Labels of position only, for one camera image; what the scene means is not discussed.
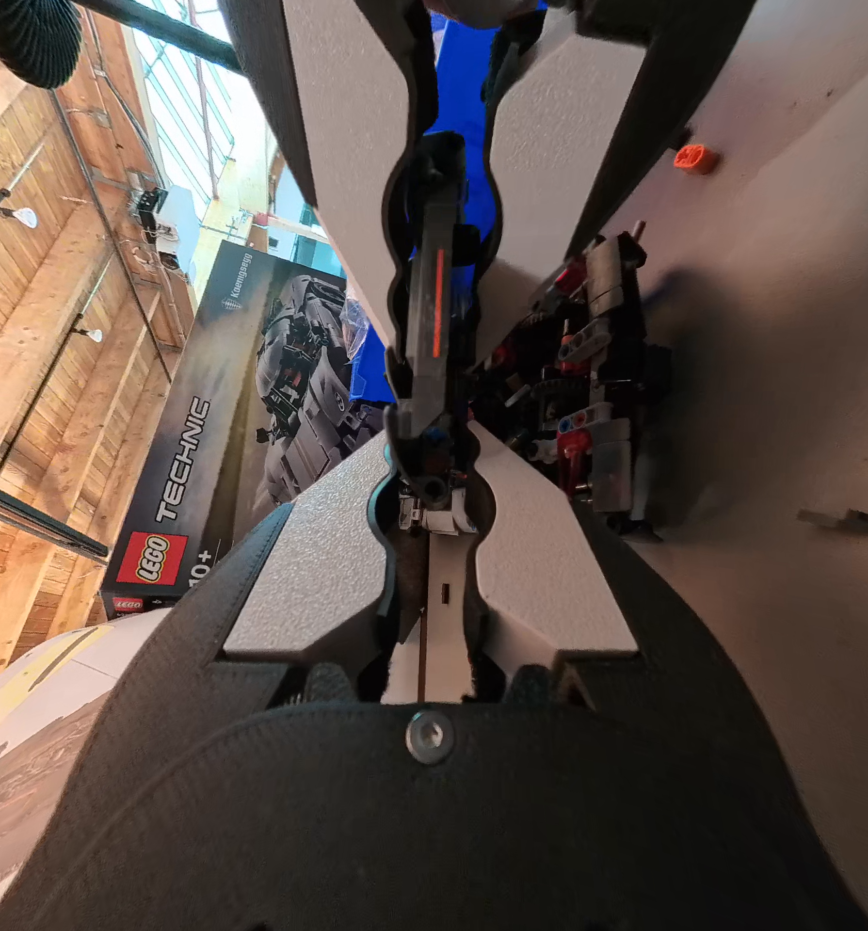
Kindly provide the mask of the black ribbed round fixture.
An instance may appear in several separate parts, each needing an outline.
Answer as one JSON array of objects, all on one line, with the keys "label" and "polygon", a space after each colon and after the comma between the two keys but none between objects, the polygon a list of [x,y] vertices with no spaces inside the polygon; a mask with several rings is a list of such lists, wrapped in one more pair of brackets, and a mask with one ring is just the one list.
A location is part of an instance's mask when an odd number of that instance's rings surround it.
[{"label": "black ribbed round fixture", "polygon": [[0,63],[44,89],[66,84],[79,63],[79,14],[69,1],[0,1]]}]

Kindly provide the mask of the clear plastic parts bags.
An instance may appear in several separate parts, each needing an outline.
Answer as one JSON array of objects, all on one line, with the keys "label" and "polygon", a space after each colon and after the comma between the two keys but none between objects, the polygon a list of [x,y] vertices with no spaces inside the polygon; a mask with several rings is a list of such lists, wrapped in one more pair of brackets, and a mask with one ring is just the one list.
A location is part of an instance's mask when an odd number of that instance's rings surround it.
[{"label": "clear plastic parts bags", "polygon": [[340,326],[348,359],[355,361],[370,330],[370,320],[351,282],[347,282]]}]

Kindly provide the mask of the black metal rail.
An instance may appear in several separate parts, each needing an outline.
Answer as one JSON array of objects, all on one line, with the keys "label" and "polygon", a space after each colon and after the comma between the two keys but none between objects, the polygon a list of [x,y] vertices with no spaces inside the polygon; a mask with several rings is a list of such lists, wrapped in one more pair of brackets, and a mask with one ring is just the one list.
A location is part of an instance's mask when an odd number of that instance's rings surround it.
[{"label": "black metal rail", "polygon": [[0,490],[0,522],[65,551],[105,564],[108,547]]}]

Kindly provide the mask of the dark lego set box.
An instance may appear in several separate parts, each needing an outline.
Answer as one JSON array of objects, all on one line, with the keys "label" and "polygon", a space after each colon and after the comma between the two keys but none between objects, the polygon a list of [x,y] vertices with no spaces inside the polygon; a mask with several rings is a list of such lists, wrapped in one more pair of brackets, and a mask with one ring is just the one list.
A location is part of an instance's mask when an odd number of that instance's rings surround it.
[{"label": "dark lego set box", "polygon": [[174,604],[382,430],[346,300],[341,275],[221,244],[103,579],[110,620]]}]

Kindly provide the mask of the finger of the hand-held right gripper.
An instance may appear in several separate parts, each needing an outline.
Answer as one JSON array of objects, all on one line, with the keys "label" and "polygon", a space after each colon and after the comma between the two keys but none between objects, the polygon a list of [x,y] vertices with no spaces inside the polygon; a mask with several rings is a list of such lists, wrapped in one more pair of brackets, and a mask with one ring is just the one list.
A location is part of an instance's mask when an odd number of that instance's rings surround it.
[{"label": "finger of the hand-held right gripper", "polygon": [[568,262],[571,242],[646,52],[590,38],[553,10],[492,116],[488,175],[498,246],[477,285],[483,364]]},{"label": "finger of the hand-held right gripper", "polygon": [[281,3],[304,124],[307,198],[379,339],[404,363],[407,260],[391,217],[433,84],[425,2]]}]

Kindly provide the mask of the blue plastic bin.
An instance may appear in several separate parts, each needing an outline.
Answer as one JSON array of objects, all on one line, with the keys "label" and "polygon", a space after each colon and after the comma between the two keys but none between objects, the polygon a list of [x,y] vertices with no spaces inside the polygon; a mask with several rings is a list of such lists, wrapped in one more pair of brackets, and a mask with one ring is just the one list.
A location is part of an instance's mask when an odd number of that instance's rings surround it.
[{"label": "blue plastic bin", "polygon": [[[465,140],[467,194],[464,219],[474,225],[480,239],[487,239],[497,217],[495,198],[489,189],[483,164],[486,106],[481,99],[487,76],[491,45],[497,30],[475,30],[440,15],[431,14],[436,63],[439,116],[432,132],[452,131]],[[352,362],[350,399],[366,404],[394,402],[385,378],[384,346],[370,321],[354,279],[347,278],[347,311],[358,312],[366,334]]]}]

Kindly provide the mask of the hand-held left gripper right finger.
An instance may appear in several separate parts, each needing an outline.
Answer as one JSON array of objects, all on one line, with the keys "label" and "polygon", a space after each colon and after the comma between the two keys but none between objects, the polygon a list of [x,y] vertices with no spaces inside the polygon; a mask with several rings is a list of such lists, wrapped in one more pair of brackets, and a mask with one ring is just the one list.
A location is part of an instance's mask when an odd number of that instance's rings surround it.
[{"label": "hand-held left gripper right finger", "polygon": [[485,654],[508,683],[525,667],[635,657],[637,640],[565,493],[483,425],[468,429],[495,511],[475,552]]}]

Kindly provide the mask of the grey lego door panel assembly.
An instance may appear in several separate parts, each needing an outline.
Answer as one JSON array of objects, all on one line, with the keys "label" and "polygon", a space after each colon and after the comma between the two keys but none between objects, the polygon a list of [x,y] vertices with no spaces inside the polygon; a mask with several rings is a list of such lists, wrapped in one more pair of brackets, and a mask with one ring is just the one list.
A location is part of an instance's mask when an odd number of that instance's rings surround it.
[{"label": "grey lego door panel assembly", "polygon": [[429,509],[449,505],[458,469],[459,397],[473,326],[454,321],[454,266],[473,264],[481,238],[464,221],[462,135],[423,136],[396,175],[384,218],[396,278],[388,297],[395,327],[386,350],[394,402],[384,413],[393,465]]}]

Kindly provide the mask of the black metal pole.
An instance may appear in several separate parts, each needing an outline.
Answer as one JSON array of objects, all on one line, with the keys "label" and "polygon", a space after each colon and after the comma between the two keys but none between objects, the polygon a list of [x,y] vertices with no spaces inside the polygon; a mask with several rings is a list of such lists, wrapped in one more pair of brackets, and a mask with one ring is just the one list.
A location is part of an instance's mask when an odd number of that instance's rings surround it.
[{"label": "black metal pole", "polygon": [[135,1],[77,1],[78,6],[173,45],[203,61],[243,75],[232,45],[207,32]]}]

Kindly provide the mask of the white instruction booklet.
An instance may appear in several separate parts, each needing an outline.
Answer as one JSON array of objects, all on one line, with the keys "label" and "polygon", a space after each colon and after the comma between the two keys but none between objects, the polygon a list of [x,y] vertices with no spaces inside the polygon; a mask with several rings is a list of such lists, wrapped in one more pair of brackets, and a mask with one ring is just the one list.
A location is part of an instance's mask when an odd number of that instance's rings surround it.
[{"label": "white instruction booklet", "polygon": [[109,692],[170,611],[57,635],[0,673],[0,900],[50,821]]}]

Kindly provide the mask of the grey lego hinge panel piece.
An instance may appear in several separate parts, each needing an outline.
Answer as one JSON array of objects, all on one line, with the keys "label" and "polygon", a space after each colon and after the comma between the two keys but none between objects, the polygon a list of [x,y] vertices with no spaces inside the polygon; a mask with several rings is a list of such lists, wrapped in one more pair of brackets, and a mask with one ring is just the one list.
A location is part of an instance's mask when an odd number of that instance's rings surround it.
[{"label": "grey lego hinge panel piece", "polygon": [[797,519],[820,530],[868,535],[868,512],[853,508],[847,509],[842,515],[801,509],[797,512]]}]

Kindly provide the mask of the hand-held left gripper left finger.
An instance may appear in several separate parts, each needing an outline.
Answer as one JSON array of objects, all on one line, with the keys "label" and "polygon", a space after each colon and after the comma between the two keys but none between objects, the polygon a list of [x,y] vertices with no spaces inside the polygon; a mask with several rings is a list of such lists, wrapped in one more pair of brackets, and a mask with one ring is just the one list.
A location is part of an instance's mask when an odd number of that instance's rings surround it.
[{"label": "hand-held left gripper left finger", "polygon": [[332,663],[356,681],[382,652],[388,557],[370,501],[391,469],[382,432],[294,500],[226,637],[228,659]]}]

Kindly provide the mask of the white wall-mounted box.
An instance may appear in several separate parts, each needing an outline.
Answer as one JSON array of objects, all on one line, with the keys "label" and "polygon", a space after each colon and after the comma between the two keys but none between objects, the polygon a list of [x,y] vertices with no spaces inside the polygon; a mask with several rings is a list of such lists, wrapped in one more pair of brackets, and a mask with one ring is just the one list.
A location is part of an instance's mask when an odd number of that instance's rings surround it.
[{"label": "white wall-mounted box", "polygon": [[200,232],[192,192],[176,185],[133,189],[129,213],[139,223],[150,251],[160,257],[162,264],[184,273],[192,281]]}]

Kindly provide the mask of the partly built lego car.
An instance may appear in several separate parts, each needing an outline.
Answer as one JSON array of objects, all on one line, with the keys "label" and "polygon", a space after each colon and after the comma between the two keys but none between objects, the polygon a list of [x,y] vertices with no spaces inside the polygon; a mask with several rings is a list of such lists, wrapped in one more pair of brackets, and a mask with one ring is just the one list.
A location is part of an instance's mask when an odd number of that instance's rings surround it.
[{"label": "partly built lego car", "polygon": [[570,260],[477,371],[470,418],[619,536],[657,542],[639,476],[672,352],[649,340],[639,220]]}]

